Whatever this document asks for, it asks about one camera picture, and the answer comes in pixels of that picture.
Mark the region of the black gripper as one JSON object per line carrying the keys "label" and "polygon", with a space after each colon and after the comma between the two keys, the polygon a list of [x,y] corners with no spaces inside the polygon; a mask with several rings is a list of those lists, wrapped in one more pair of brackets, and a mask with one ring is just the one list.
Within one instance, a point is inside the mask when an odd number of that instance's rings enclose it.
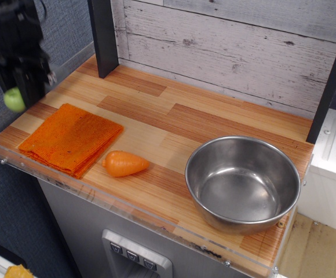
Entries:
{"label": "black gripper", "polygon": [[45,82],[56,82],[41,40],[37,16],[24,11],[0,12],[0,87],[3,92],[18,87],[26,108],[45,96]]}

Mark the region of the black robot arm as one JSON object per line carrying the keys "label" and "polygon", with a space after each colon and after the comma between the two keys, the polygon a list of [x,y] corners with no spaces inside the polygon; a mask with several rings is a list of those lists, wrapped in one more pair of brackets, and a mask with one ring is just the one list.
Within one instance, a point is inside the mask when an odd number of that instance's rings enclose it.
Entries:
{"label": "black robot arm", "polygon": [[56,83],[49,56],[41,48],[41,25],[35,1],[0,1],[0,87],[13,112],[23,112],[42,99],[46,86]]}

